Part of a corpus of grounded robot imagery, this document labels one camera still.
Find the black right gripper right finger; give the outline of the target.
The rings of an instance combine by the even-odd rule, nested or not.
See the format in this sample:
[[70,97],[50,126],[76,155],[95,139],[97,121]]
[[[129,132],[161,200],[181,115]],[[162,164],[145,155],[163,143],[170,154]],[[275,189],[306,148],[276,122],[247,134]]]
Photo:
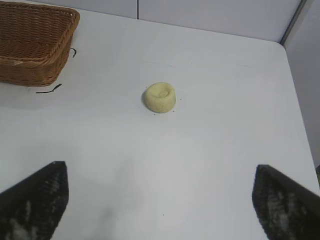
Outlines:
[[269,240],[320,238],[320,197],[270,165],[256,167],[252,204]]

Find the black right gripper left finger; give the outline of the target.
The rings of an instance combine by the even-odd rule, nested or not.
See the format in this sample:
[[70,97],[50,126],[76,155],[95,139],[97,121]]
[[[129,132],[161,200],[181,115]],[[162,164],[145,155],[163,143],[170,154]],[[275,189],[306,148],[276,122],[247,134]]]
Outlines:
[[50,240],[69,202],[68,170],[53,161],[0,194],[2,240]]

